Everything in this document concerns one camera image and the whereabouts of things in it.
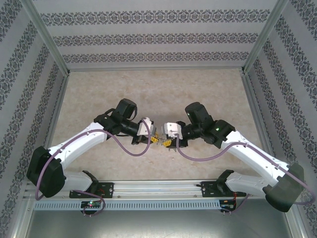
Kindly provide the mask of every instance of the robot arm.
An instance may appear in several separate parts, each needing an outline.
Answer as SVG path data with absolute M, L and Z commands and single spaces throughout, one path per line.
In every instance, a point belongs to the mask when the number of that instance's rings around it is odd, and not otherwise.
M 100 130 L 108 131 L 113 135 L 124 133 L 132 136 L 132 144 L 147 143 L 149 140 L 148 132 L 144 123 L 142 121 L 135 123 L 128 119 L 133 113 L 136 116 L 136 104 L 128 99 L 122 99 L 116 109 L 110 109 L 104 114 L 97 116 L 94 122 L 67 141 L 49 149 L 45 149 L 43 146 L 35 149 L 27 172 L 27 178 L 36 185 L 44 164 L 54 153 L 61 150 L 45 170 L 40 185 L 41 193 L 45 197 L 52 197 L 61 190 L 88 190 L 90 193 L 95 194 L 91 185 L 93 182 L 98 183 L 98 181 L 92 174 L 87 171 L 80 173 L 67 172 L 65 169 L 87 150 L 110 138 Z M 144 122 L 150 128 L 150 135 L 154 135 L 156 128 L 153 121 L 146 118 Z M 62 149 L 63 145 L 70 141 L 74 141 L 74 143 L 70 143 L 65 149 Z
M 167 148 L 176 148 L 176 138 L 179 135 L 179 147 L 188 146 L 190 139 L 202 138 L 206 143 L 215 145 L 219 149 L 227 149 L 261 177 L 246 176 L 226 170 L 217 180 L 216 189 L 221 192 L 231 190 L 265 197 L 279 211 L 289 210 L 303 191 L 303 187 L 280 168 L 304 181 L 304 170 L 301 166 L 298 164 L 290 166 L 264 152 L 226 121 L 213 120 L 206 108 L 198 102 L 187 106 L 185 111 L 191 124 L 186 125 L 178 121 L 169 122 L 163 126 L 163 133 L 170 140 Z

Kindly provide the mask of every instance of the patterned wallpaper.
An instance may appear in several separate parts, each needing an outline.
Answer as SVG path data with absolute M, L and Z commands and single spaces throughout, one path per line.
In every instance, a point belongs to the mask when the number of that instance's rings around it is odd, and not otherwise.
M 0 0 L 0 238 L 21 201 L 34 148 L 44 145 L 63 75 L 18 0 Z
M 70 69 L 242 66 L 276 0 L 35 0 Z
M 317 183 L 317 7 L 290 0 L 249 72 L 275 156 L 299 163 Z M 302 200 L 310 200 L 304 192 Z M 300 207 L 309 237 L 317 237 L 316 204 Z

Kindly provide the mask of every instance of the striped wall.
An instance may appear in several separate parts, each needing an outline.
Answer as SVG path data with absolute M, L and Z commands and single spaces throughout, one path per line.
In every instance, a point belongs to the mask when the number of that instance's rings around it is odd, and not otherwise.
M 35 0 L 70 69 L 243 66 L 276 0 Z
M 8 234 L 34 148 L 44 145 L 63 75 L 18 0 L 0 0 L 0 238 Z
M 317 192 L 317 1 L 290 0 L 249 72 L 276 157 L 299 163 Z M 302 200 L 310 200 L 304 192 Z M 300 207 L 317 237 L 316 204 Z

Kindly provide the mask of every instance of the yellow connector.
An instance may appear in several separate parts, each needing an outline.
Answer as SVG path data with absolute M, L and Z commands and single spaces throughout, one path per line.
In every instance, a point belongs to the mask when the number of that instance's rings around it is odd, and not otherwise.
M 167 140 L 167 141 L 163 142 L 163 146 L 165 146 L 165 147 L 170 146 L 171 143 L 172 143 L 171 140 Z
M 153 143 L 158 143 L 158 141 L 159 141 L 159 140 L 158 140 L 157 138 L 151 136 L 151 142 L 153 142 Z

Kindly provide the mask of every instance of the beige floor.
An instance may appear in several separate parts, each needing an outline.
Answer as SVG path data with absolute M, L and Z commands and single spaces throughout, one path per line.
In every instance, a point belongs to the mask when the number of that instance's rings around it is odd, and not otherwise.
M 205 105 L 214 119 L 228 121 L 260 146 L 237 69 L 72 72 L 53 145 L 83 130 L 97 115 L 116 107 L 122 98 L 138 105 L 134 121 L 147 116 L 154 120 L 159 132 L 165 122 L 182 120 L 189 123 L 184 108 L 198 101 Z M 119 140 L 131 152 L 143 151 L 145 145 L 132 146 L 131 139 L 122 137 Z M 196 139 L 189 141 L 189 147 L 183 152 L 204 158 L 220 150 Z M 217 160 L 199 163 L 152 144 L 144 156 L 130 157 L 112 139 L 95 146 L 68 167 L 70 171 L 88 170 L 100 180 L 213 179 L 226 169 L 246 175 L 256 174 L 228 153 Z

